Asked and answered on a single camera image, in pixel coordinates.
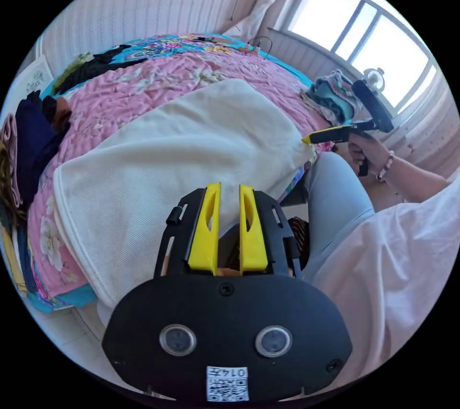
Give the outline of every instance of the knee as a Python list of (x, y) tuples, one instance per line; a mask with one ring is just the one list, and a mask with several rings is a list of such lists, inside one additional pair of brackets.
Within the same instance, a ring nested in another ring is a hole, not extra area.
[(327, 165), (331, 168), (350, 168), (349, 163), (339, 154), (335, 152), (322, 152), (316, 160), (318, 165)]

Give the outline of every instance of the small fan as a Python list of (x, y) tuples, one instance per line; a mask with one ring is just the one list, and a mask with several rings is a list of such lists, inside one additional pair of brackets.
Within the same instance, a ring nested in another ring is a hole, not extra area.
[(385, 88), (385, 80), (383, 79), (383, 70), (377, 69), (366, 69), (364, 71), (364, 82), (369, 89), (375, 94), (382, 93)]

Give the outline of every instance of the windowsill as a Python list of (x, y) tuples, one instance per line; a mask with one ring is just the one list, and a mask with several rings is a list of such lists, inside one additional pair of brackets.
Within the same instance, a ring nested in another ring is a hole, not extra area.
[(284, 35), (284, 37), (289, 37), (290, 39), (296, 40), (297, 42), (300, 42), (302, 45), (306, 45), (306, 46), (309, 46), (310, 48), (313, 48), (317, 52), (326, 56), (326, 58), (329, 58), (331, 61), (334, 61), (335, 63), (337, 63), (337, 65), (339, 65), (340, 67), (346, 69), (356, 79), (363, 78), (363, 75), (358, 70), (356, 70), (352, 65), (347, 63), (344, 59), (340, 58), (340, 56), (332, 54), (330, 51), (326, 50), (321, 45), (318, 45), (312, 42), (311, 40), (308, 40), (307, 38), (302, 37), (301, 35), (295, 34), (294, 32), (291, 32), (291, 31), (282, 31), (279, 29), (275, 29), (273, 27), (267, 27), (267, 29), (269, 31), (276, 32), (277, 34)]

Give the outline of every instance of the handheld device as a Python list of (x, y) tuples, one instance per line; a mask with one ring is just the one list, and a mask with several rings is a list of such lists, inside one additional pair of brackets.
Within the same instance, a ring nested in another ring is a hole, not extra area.
[(193, 40), (196, 42), (214, 42), (214, 37), (196, 37)]
[(301, 280), (281, 207), (240, 186), (240, 276), (222, 277), (219, 206), (220, 184), (209, 184), (171, 211), (153, 278), (109, 320), (102, 347), (110, 363), (147, 394), (199, 407), (246, 407), (325, 388), (352, 344), (336, 305)]
[[(302, 141), (308, 144), (319, 144), (321, 142), (348, 142), (350, 133), (356, 133), (360, 136), (369, 137), (366, 131), (379, 130), (383, 133), (389, 133), (393, 128), (391, 115), (386, 107), (378, 100), (375, 94), (370, 90), (363, 80), (357, 80), (352, 85), (353, 93), (361, 100), (364, 107), (368, 110), (371, 118), (360, 120), (340, 126), (333, 126), (324, 130), (314, 131), (305, 136)], [(368, 160), (365, 158), (363, 164), (359, 167), (358, 176), (368, 175)]]

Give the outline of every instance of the white shirt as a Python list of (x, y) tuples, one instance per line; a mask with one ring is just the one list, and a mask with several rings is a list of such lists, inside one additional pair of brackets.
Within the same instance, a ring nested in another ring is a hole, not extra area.
[(326, 389), (391, 358), (439, 298), (460, 247), (460, 176), (423, 203), (376, 213), (331, 254), (313, 284), (339, 308), (353, 351)]

